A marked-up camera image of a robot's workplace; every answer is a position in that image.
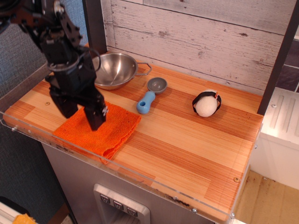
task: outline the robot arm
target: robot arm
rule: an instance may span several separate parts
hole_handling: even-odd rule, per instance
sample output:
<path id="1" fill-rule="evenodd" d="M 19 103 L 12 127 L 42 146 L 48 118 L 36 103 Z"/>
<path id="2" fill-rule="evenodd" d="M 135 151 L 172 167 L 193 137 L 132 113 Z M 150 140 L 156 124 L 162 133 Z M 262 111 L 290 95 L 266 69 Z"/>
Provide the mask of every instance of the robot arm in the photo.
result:
<path id="1" fill-rule="evenodd" d="M 85 107 L 91 129 L 97 130 L 106 121 L 107 107 L 94 86 L 96 71 L 89 49 L 79 45 L 79 28 L 60 1 L 0 0 L 0 34 L 10 23 L 19 24 L 44 53 L 48 69 L 54 74 L 45 79 L 60 112 L 69 118 L 80 104 Z"/>

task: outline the stuffed toy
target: stuffed toy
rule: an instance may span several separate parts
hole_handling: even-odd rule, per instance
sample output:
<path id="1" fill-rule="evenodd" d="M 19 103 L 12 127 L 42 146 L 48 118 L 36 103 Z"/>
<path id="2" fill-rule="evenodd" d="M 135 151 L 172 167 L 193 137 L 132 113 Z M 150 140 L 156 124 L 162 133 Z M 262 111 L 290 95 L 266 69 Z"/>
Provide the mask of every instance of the stuffed toy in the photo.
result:
<path id="1" fill-rule="evenodd" d="M 201 117 L 210 117 L 221 106 L 221 98 L 215 90 L 205 90 L 193 101 L 193 110 Z"/>

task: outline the black strap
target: black strap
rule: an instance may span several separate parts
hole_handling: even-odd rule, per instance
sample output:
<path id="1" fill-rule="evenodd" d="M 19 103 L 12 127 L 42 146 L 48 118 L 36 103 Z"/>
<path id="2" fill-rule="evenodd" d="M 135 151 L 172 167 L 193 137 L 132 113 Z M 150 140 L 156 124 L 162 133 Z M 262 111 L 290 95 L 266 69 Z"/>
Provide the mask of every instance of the black strap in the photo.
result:
<path id="1" fill-rule="evenodd" d="M 200 100 L 200 98 L 202 98 L 202 97 L 209 97 L 209 96 L 216 97 L 216 93 L 215 93 L 215 92 L 202 92 L 202 93 L 200 93 L 200 94 L 199 94 L 199 95 L 192 101 L 192 107 L 193 107 L 193 110 L 194 110 L 195 113 L 197 113 L 197 112 L 196 112 L 196 109 L 195 109 L 194 105 Z M 217 100 L 218 100 L 218 102 L 219 102 L 219 105 L 218 105 L 216 111 L 219 110 L 219 108 L 220 108 L 220 106 L 221 106 L 221 97 L 220 97 L 219 95 L 217 96 Z"/>

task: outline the orange cloth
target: orange cloth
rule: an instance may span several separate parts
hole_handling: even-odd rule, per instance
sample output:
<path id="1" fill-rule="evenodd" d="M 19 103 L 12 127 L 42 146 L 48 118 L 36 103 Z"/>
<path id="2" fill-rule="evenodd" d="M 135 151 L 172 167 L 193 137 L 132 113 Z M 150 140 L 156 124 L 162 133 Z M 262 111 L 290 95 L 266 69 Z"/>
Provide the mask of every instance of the orange cloth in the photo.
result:
<path id="1" fill-rule="evenodd" d="M 81 108 L 53 134 L 70 143 L 87 149 L 95 154 L 111 159 L 123 143 L 130 137 L 141 120 L 141 115 L 129 112 L 119 106 L 106 102 L 108 113 L 104 122 L 97 131 L 92 131 L 87 121 L 84 109 Z M 78 148 L 65 145 L 71 149 L 87 155 Z"/>
<path id="2" fill-rule="evenodd" d="M 36 221 L 27 214 L 24 214 L 17 215 L 13 221 L 13 224 L 36 224 Z"/>

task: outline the stainless steel bowl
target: stainless steel bowl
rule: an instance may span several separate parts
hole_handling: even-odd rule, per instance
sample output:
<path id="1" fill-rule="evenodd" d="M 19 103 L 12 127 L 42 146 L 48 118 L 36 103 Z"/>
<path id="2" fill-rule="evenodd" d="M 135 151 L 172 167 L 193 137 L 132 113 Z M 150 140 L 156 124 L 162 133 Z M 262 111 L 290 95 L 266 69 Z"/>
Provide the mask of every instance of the stainless steel bowl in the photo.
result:
<path id="1" fill-rule="evenodd" d="M 151 71 L 148 63 L 137 63 L 129 55 L 122 53 L 108 53 L 100 56 L 101 67 L 96 72 L 95 84 L 105 90 L 116 90 L 126 85 L 135 75 L 147 75 Z M 147 73 L 137 73 L 138 64 L 147 64 Z M 99 67 L 99 57 L 93 59 L 95 68 Z"/>

